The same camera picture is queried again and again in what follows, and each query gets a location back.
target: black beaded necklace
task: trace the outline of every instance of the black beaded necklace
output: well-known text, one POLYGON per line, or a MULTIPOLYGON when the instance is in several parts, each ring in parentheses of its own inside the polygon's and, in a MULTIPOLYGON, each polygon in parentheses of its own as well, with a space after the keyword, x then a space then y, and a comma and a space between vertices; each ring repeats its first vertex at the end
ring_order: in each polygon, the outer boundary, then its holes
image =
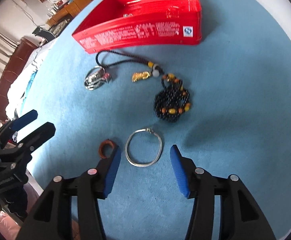
POLYGON ((134 73, 132 76, 132 81, 136 82, 141 79, 147 79, 151 76, 158 77, 162 75, 161 84, 164 88, 155 96, 154 100, 154 111, 158 118, 162 120, 167 120, 169 122, 176 122, 180 115, 184 112, 189 111, 191 103, 189 102, 190 94, 188 90, 183 87, 183 81, 176 78, 173 74, 164 74, 162 68, 148 61, 142 57, 125 54, 113 50, 101 50, 95 56, 96 63, 103 68, 108 68, 110 66, 118 65, 126 62, 137 62, 151 68, 151 71, 145 71, 142 73, 134 73), (130 59, 120 60, 111 64, 103 64, 99 62, 99 55, 102 52, 109 52, 121 56, 130 57, 130 59))

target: pink fabric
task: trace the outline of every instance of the pink fabric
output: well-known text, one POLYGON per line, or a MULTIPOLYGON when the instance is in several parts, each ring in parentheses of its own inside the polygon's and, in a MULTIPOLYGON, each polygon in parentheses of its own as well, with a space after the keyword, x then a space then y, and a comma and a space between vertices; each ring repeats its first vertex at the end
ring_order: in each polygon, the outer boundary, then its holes
MULTIPOLYGON (((33 189, 33 187, 27 183, 24 185, 24 189, 28 195, 28 208, 29 213, 37 199, 39 198, 38 193, 33 189)), ((15 221, 9 217, 5 212, 0 213, 0 233, 5 237, 6 240, 15 240, 17 234, 19 233, 20 227, 15 223, 15 221)))

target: blue gripper pad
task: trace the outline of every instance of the blue gripper pad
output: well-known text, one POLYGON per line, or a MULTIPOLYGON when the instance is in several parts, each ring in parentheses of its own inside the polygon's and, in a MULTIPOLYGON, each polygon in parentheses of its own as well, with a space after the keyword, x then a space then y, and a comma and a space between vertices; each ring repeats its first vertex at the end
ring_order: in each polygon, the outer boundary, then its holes
POLYGON ((172 163, 172 167, 174 170, 176 181, 178 182, 178 186, 180 192, 188 198, 190 195, 190 189, 188 184, 188 176, 186 174, 186 170, 182 164, 182 156, 176 145, 173 145, 170 149, 170 159, 172 163))
POLYGON ((37 118, 38 118, 38 112, 35 110, 31 110, 30 112, 21 116, 19 119, 14 120, 11 126, 11 129, 13 131, 19 131, 23 127, 27 126, 29 123, 32 123, 37 118))
POLYGON ((104 178, 103 194, 106 198, 108 197, 108 195, 112 191, 114 180, 115 180, 115 177, 116 177, 118 169, 119 169, 119 165, 120 165, 120 161, 121 161, 120 147, 118 147, 117 150, 114 153, 112 153, 112 155, 114 155, 112 162, 111 162, 110 167, 108 169, 107 175, 104 178))

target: blue and white sticker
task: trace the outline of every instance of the blue and white sticker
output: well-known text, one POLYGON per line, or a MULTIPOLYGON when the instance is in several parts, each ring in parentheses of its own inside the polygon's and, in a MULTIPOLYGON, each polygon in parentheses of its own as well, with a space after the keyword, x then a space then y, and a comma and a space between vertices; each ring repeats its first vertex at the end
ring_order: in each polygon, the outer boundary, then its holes
POLYGON ((183 37, 193 37, 193 26, 183 26, 183 37))

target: brown headboard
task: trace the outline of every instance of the brown headboard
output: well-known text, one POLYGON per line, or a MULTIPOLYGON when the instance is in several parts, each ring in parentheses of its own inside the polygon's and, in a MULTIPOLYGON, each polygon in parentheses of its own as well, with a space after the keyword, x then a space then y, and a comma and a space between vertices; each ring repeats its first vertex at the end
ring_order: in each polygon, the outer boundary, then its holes
POLYGON ((21 38, 20 45, 13 52, 0 79, 0 120, 7 119, 6 107, 9 104, 7 92, 28 61, 31 53, 37 48, 26 38, 21 38))

